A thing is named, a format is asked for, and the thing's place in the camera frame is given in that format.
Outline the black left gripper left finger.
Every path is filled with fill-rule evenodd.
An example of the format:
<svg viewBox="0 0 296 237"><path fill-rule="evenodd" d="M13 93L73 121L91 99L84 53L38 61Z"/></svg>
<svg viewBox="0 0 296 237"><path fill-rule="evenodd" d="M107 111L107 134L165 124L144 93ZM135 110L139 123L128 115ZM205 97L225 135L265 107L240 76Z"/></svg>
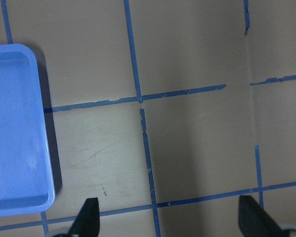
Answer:
<svg viewBox="0 0 296 237"><path fill-rule="evenodd" d="M87 198L68 231L70 237L97 237L100 232L99 202L96 197Z"/></svg>

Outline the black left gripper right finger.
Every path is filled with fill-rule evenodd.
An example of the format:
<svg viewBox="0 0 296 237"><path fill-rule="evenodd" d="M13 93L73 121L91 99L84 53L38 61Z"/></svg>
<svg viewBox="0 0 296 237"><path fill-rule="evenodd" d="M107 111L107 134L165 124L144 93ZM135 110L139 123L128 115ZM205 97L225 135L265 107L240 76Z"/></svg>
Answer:
<svg viewBox="0 0 296 237"><path fill-rule="evenodd" d="M238 226L244 237L285 237L286 231L249 195L239 197Z"/></svg>

